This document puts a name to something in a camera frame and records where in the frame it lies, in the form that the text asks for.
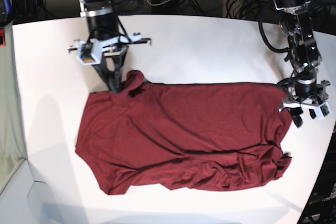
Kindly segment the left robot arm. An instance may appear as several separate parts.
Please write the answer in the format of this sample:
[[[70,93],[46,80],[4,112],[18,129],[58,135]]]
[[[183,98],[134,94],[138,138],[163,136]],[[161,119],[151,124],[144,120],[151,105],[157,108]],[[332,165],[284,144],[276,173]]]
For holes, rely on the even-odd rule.
[[[274,48],[268,41],[262,22],[258,23],[266,46],[278,54],[286,54],[293,72],[277,83],[286,91],[279,111],[287,110],[296,125],[302,126],[301,114],[309,110],[312,119],[324,119],[332,113],[328,103],[327,87],[330,82],[317,82],[318,66],[322,57],[313,36],[309,5],[311,0],[272,0],[275,10],[281,12],[279,25],[287,36],[288,47]]]

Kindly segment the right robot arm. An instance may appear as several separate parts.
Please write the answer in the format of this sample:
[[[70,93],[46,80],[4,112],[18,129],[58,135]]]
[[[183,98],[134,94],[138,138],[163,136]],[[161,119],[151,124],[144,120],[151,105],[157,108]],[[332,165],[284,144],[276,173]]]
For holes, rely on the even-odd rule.
[[[130,45],[151,43],[140,33],[128,34],[119,15],[135,14],[143,0],[79,0],[80,16],[86,19],[89,36],[68,47],[84,66],[92,66],[110,91],[122,89],[122,72]]]

